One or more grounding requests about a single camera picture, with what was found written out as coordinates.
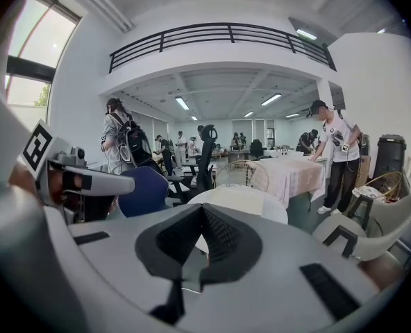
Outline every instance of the blue chair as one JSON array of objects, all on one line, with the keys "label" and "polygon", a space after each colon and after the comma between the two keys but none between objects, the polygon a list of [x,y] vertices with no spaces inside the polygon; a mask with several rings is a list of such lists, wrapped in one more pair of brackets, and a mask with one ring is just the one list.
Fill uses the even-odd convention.
[{"label": "blue chair", "polygon": [[139,166],[123,172],[121,176],[135,180],[135,190],[120,195],[117,199],[117,206],[125,217],[141,216],[169,208],[165,204],[169,182],[151,167]]}]

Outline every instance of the balcony railing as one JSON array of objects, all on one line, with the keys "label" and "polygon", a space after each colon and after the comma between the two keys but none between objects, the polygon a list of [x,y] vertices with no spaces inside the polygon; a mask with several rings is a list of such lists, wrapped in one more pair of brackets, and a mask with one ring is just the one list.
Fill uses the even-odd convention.
[{"label": "balcony railing", "polygon": [[270,44],[289,49],[293,53],[303,54],[336,71],[328,49],[317,46],[303,38],[270,27],[217,22],[172,28],[127,44],[110,54],[109,73],[120,65],[146,54],[162,53],[165,49],[182,44],[212,41]]}]

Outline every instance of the white t-shirt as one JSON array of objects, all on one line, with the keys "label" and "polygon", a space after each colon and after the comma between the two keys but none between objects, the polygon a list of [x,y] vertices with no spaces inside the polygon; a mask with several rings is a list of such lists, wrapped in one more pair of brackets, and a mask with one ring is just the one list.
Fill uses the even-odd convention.
[{"label": "white t-shirt", "polygon": [[184,138],[184,136],[181,136],[181,138],[178,138],[178,141],[176,142],[176,144],[180,144],[180,143],[182,143],[180,146],[178,146],[178,149],[180,150],[180,151],[185,151],[185,138]]},{"label": "white t-shirt", "polygon": [[203,154],[203,145],[204,141],[201,139],[199,133],[196,135],[196,139],[194,140],[194,147],[198,149],[195,155],[202,155]]},{"label": "white t-shirt", "polygon": [[341,111],[343,119],[340,119],[338,111],[334,111],[331,123],[326,122],[326,131],[320,137],[320,141],[327,142],[330,139],[333,143],[333,161],[335,163],[356,160],[360,157],[358,143],[354,142],[348,152],[343,152],[344,142],[349,142],[353,134],[353,128],[357,124],[349,120],[345,110]]}]

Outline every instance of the shoe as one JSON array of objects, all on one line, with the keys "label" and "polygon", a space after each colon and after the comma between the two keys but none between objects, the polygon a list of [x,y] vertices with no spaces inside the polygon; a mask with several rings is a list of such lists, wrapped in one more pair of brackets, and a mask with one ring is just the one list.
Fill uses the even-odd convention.
[{"label": "shoe", "polygon": [[331,210],[330,207],[326,207],[326,206],[321,206],[317,212],[318,214],[325,214],[326,212],[329,212]]}]

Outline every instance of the bag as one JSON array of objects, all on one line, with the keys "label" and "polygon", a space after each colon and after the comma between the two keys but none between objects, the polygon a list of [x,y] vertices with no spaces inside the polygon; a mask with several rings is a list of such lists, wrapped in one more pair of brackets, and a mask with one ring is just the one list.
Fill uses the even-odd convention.
[{"label": "bag", "polygon": [[110,114],[121,126],[117,132],[117,149],[121,159],[125,163],[133,164],[135,167],[143,165],[152,159],[149,141],[145,132],[133,121],[128,119],[124,123],[118,114]]}]

